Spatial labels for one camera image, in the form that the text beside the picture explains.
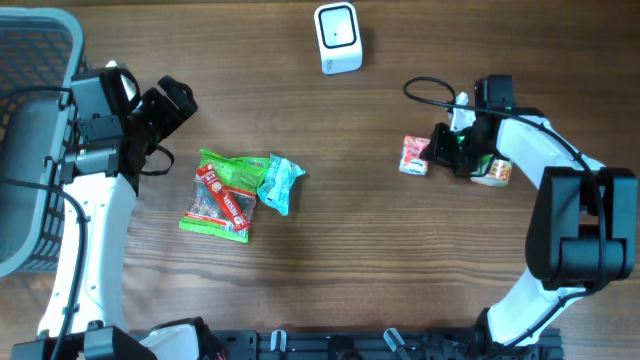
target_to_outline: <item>light blue wrapper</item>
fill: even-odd
[[[271,165],[264,179],[264,184],[258,188],[258,196],[263,203],[280,212],[282,216],[289,214],[289,193],[291,187],[304,171],[291,161],[271,154]]]

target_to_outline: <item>red candy wrapper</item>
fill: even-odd
[[[425,175],[429,165],[420,159],[420,153],[429,145],[429,139],[417,136],[405,136],[400,158],[400,172],[411,175]]]
[[[227,190],[227,187],[220,181],[220,178],[213,170],[213,165],[207,164],[196,170],[202,182],[207,186],[213,200],[216,201],[222,212],[233,224],[234,231],[241,231],[249,227],[249,220],[244,216],[242,210]]]

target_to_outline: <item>plastic packaging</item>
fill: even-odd
[[[280,212],[282,216],[289,214],[289,192],[296,178],[304,175],[300,166],[291,161],[271,154],[271,165],[265,182],[258,189],[260,200],[267,206]]]
[[[249,220],[240,211],[238,203],[233,199],[229,189],[222,183],[216,175],[213,165],[201,166],[196,171],[200,179],[211,193],[218,207],[222,210],[228,220],[233,223],[233,230],[240,231],[249,227]]]
[[[487,186],[507,186],[512,169],[511,160],[494,159],[491,155],[487,155],[480,159],[480,166],[472,173],[475,176],[471,177],[471,181]]]
[[[405,136],[398,170],[405,174],[426,175],[429,165],[426,160],[420,159],[420,153],[427,145],[429,145],[429,139],[417,136]]]
[[[213,166],[217,177],[227,187],[246,220],[251,222],[251,214],[256,205],[256,192],[269,169],[269,159],[226,159],[206,149],[201,149],[200,152],[200,166]],[[180,228],[241,243],[249,242],[249,228],[235,231],[234,224],[213,199],[200,177],[196,175],[194,181],[191,204],[180,220]]]

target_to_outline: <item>red label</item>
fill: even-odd
[[[208,164],[199,167],[196,170],[202,182],[207,186],[213,200],[216,201],[224,215],[233,224],[233,230],[240,231],[249,227],[249,220],[244,216],[242,210],[236,203],[236,200],[231,196],[227,187],[220,181],[220,178],[213,170],[213,165]]]

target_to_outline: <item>wooden surface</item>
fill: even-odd
[[[403,136],[446,120],[404,97],[414,76],[469,92],[513,74],[520,104],[584,153],[640,173],[638,2],[361,3],[364,65],[333,77],[320,69],[317,6],[69,8],[93,64],[121,60],[143,89],[170,74],[200,106],[164,142],[171,173],[142,180],[124,269],[131,328],[189,316],[215,329],[458,326],[500,300],[526,266],[535,189],[520,171],[498,189],[437,167],[400,174]],[[201,147],[300,164],[291,214],[258,205],[249,245],[179,230]],[[52,279],[0,280],[0,358],[33,339]],[[635,359],[639,318],[636,272],[554,326],[568,359]]]

